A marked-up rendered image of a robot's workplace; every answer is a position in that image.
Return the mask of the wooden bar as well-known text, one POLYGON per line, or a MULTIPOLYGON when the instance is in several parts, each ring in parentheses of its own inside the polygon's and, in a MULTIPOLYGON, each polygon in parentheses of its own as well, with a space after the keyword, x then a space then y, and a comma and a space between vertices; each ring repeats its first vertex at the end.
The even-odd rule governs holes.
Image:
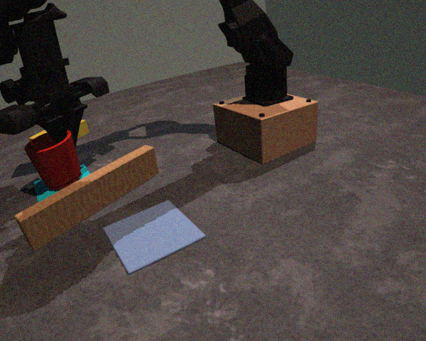
POLYGON ((143 145, 14 217, 37 250, 157 174, 154 147, 143 145))

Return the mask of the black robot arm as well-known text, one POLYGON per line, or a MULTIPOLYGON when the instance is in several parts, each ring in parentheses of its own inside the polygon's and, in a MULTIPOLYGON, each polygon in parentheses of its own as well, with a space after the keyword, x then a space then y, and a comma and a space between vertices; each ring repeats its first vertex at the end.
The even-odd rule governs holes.
MULTIPOLYGON (((66 18, 54 4, 43 11, 28 13, 47 0, 0 0, 0 65, 13 62, 18 53, 22 60, 59 53, 54 20, 66 18), (9 25, 9 21, 23 19, 9 25), (13 30, 12 30, 13 29, 13 30)), ((225 22, 218 26, 226 36, 227 46, 242 54, 246 65, 245 97, 242 100, 269 107, 294 99, 287 95, 287 66, 293 52, 278 38, 275 26, 254 0, 219 0, 225 22)), ((0 83, 0 92, 8 104, 30 101, 31 89, 26 75, 0 83)))

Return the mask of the red cup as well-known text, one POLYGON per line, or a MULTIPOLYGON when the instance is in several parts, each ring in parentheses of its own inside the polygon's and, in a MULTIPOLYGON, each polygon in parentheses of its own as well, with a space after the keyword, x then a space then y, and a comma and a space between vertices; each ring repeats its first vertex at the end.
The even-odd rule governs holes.
POLYGON ((26 144, 25 151, 43 182, 50 189, 62 189, 79 180, 81 169, 72 133, 56 144, 44 133, 26 144))

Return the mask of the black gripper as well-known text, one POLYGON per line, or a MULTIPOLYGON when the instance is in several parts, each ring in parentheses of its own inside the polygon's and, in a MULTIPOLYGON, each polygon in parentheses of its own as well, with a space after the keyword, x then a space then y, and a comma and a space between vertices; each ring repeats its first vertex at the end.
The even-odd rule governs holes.
POLYGON ((28 98, 35 103, 0 109, 0 134, 19 134, 38 124, 58 144, 67 138, 68 129, 76 147, 83 111, 87 108, 80 97, 90 93, 101 97, 109 93, 109 86, 103 77, 84 77, 69 84, 65 71, 69 59, 61 54, 22 61, 24 67, 19 70, 27 76, 32 93, 28 98))

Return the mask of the yellow rectangular block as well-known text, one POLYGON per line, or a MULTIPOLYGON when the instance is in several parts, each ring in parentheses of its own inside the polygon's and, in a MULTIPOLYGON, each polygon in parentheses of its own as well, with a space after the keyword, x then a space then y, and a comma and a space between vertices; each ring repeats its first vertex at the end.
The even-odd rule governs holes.
MULTIPOLYGON (((79 131, 78 131, 78 135, 77 135, 77 139, 84 136, 85 134, 87 134, 89 132, 88 126, 87 126, 87 122, 85 119, 81 120, 80 122, 80 127, 79 127, 79 131)), ((34 138, 47 133, 45 130, 39 132, 38 134, 32 136, 29 138, 29 141, 32 141, 34 138)))

